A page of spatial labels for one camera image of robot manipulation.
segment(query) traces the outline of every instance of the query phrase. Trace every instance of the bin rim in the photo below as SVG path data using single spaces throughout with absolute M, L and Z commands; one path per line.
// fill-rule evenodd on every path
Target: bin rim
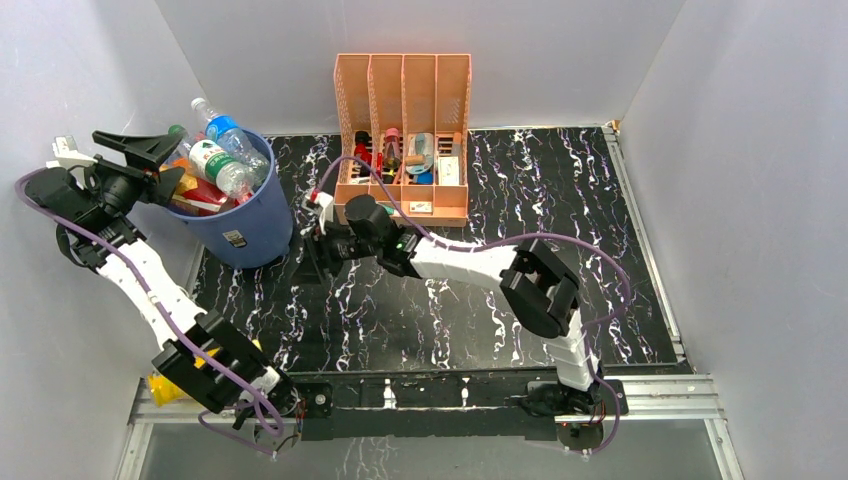
M 274 147 L 271 146 L 271 143 L 268 142 L 268 139 L 263 137 L 262 135 L 256 133 L 256 132 L 254 132 L 253 130 L 248 130 L 246 128 L 242 128 L 242 131 L 244 131 L 244 133 L 246 133 L 248 135 L 262 139 L 262 141 L 265 143 L 265 145 L 268 146 L 268 152 L 270 152 L 270 154 L 271 154 L 271 158 L 268 159 L 268 161 L 271 163 L 271 168 L 276 170 L 277 161 L 274 158 Z M 227 210 L 224 213 L 216 213 L 215 215 L 208 215 L 208 216 L 205 216 L 205 217 L 196 217 L 196 216 L 193 216 L 193 215 L 183 215 L 182 213 L 175 212 L 174 210 L 172 210 L 171 208 L 168 208 L 168 207 L 166 207 L 165 210 L 167 210 L 168 213 L 170 213 L 174 217 L 176 217 L 180 220 L 186 221 L 186 222 L 206 223 L 206 222 L 214 222 L 216 220 L 220 220 L 221 218 L 224 218 L 231 213 L 235 213 L 235 212 L 241 210 L 246 205 L 250 204 L 250 202 L 252 202 L 253 199 L 258 197 L 262 193 L 262 191 L 265 190 L 268 187 L 268 182 L 271 180 L 271 177 L 276 177 L 276 175 L 272 175 L 272 173 L 273 172 L 268 173 L 268 176 L 265 177 L 265 182 L 262 183 L 262 186 L 259 187 L 259 190 L 257 190 L 256 193 L 254 193 L 253 196 L 250 197 L 250 200 L 242 203 L 241 205 L 239 205 L 236 208 L 233 208 L 232 210 Z

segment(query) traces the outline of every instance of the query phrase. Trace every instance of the yellow object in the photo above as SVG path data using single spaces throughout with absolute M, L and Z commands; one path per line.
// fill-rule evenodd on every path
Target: yellow object
M 253 344 L 256 345 L 258 349 L 262 350 L 262 346 L 259 345 L 258 340 L 254 340 Z M 218 350 L 218 348 L 214 348 L 206 353 L 212 356 L 215 355 Z M 195 357 L 194 368 L 200 368 L 205 363 L 206 360 L 203 360 L 200 357 Z M 153 403 L 155 403 L 157 407 L 167 405 L 178 398 L 187 396 L 184 391 L 180 390 L 180 387 L 174 385 L 174 382 L 155 372 L 147 376 L 147 388 L 150 390 L 150 396 L 153 397 Z

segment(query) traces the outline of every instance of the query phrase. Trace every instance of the bottle label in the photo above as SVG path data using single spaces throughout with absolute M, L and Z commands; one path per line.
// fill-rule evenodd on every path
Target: bottle label
M 218 140 L 218 137 L 222 133 L 228 132 L 234 128 L 238 128 L 238 124 L 230 118 L 229 115 L 221 115 L 220 117 L 212 119 L 212 121 L 206 125 L 206 136 L 214 142 L 215 140 Z
M 211 140 L 201 140 L 195 143 L 191 147 L 191 152 L 189 152 L 188 156 L 194 168 L 198 172 L 203 172 L 206 178 L 213 183 L 222 168 L 236 161 L 235 158 Z

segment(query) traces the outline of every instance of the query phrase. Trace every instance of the gray floor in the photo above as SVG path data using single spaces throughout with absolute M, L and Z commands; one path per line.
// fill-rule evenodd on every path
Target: gray floor
M 518 437 L 336 439 L 300 443 L 272 462 L 200 426 L 160 424 L 153 430 L 141 478 L 721 478 L 701 420 L 623 422 L 609 449 L 588 462 L 564 456 L 557 445 Z

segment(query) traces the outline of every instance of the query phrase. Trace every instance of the water bottle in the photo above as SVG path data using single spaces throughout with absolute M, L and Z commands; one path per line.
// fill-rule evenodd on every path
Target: water bottle
M 229 115 L 213 109 L 205 98 L 192 100 L 191 108 L 197 114 L 200 127 L 206 129 L 206 136 L 245 164 L 253 174 L 254 186 L 261 187 L 271 172 L 271 162 L 253 148 L 244 130 Z
M 246 166 L 208 138 L 192 144 L 188 132 L 180 125 L 172 126 L 168 133 L 182 136 L 177 151 L 189 159 L 198 175 L 206 177 L 228 197 L 247 200 L 254 182 Z

